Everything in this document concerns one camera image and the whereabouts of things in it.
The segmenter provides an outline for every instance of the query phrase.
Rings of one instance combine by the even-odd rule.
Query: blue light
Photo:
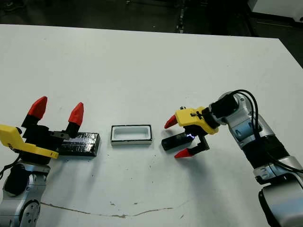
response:
[[[192,136],[191,134],[188,134],[188,135],[187,135],[187,137],[189,137],[189,136],[190,136],[191,138],[193,138],[193,139],[195,138],[195,137],[194,137],[194,136]]]

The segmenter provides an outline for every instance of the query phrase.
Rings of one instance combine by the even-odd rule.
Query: red fingertip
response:
[[[83,103],[79,103],[71,112],[71,115],[68,119],[68,122],[75,123],[79,126],[82,124],[83,120],[83,113],[84,113],[84,106]]]
[[[175,124],[177,124],[178,121],[176,119],[176,116],[175,115],[172,115],[172,117],[166,122],[164,128],[167,129]]]
[[[189,153],[188,148],[181,150],[179,153],[175,155],[175,158],[180,158],[180,157],[191,157],[192,154]]]
[[[47,97],[43,96],[35,101],[28,111],[28,115],[41,119],[45,113]]]

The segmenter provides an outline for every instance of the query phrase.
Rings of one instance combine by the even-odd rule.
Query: yellow bracket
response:
[[[58,152],[37,147],[35,144],[25,143],[16,127],[0,124],[0,140],[5,147],[26,151],[36,155],[52,158],[58,158],[59,155]]]
[[[198,116],[196,115],[191,115],[191,114],[196,114],[198,111],[199,113],[204,110],[204,107],[198,107],[197,109],[189,108],[189,109],[182,109],[182,110],[177,110],[175,113],[176,119],[178,121],[179,126],[188,126],[188,125],[198,125],[200,126],[204,131],[206,131],[208,134],[215,134],[219,131],[218,128],[213,129],[210,127],[202,117],[202,119],[199,119]]]

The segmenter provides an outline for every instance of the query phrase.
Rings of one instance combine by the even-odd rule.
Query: white tabletop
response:
[[[20,126],[47,96],[40,124],[65,129],[83,102],[80,131],[101,136],[96,158],[50,162],[39,227],[267,226],[262,187],[227,127],[193,158],[176,160],[177,150],[160,145],[183,131],[163,128],[180,106],[206,106],[237,88],[255,95],[303,163],[303,70],[277,39],[1,25],[0,44],[0,123]],[[152,144],[112,147],[118,124],[151,124]],[[16,158],[0,153],[1,168]]]

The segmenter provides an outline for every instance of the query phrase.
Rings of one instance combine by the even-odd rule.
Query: black cable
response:
[[[247,93],[247,94],[251,97],[251,99],[253,100],[253,102],[254,102],[255,109],[256,109],[256,111],[255,111],[255,116],[256,116],[255,122],[256,122],[256,124],[254,124],[254,121],[253,121],[254,106],[253,106],[253,104],[252,104],[252,101],[251,101],[251,99],[250,99],[247,95],[245,95],[245,94],[242,93],[242,92]],[[258,104],[257,104],[257,101],[256,101],[255,97],[253,96],[252,93],[250,93],[249,91],[244,90],[244,89],[235,90],[235,91],[233,91],[233,92],[230,93],[230,94],[231,94],[231,95],[234,95],[234,94],[241,94],[241,95],[244,95],[244,96],[248,99],[248,101],[250,102],[250,105],[251,105],[251,124],[252,124],[253,133],[254,133],[254,136],[255,136],[256,141],[259,142],[259,143],[261,143],[262,140],[261,140],[260,132],[259,132],[259,130],[258,130]],[[303,174],[303,170],[300,170],[300,169],[291,167],[291,166],[289,166],[289,165],[286,165],[286,164],[280,162],[279,160],[275,159],[267,150],[266,150],[265,152],[266,152],[266,155],[269,157],[269,159],[270,159],[273,163],[277,164],[278,166],[280,166],[280,167],[282,167],[282,168],[284,168],[284,169],[286,169],[286,170],[288,170],[288,171],[290,171],[290,172],[296,172],[296,173],[301,173],[301,174]]]
[[[1,180],[2,177],[3,177],[4,171],[7,170],[7,169],[12,168],[12,167],[18,162],[19,159],[20,159],[20,154],[18,155],[17,159],[16,159],[13,163],[4,166],[4,168],[3,168],[3,169],[1,170],[1,172],[0,172],[0,180]]]

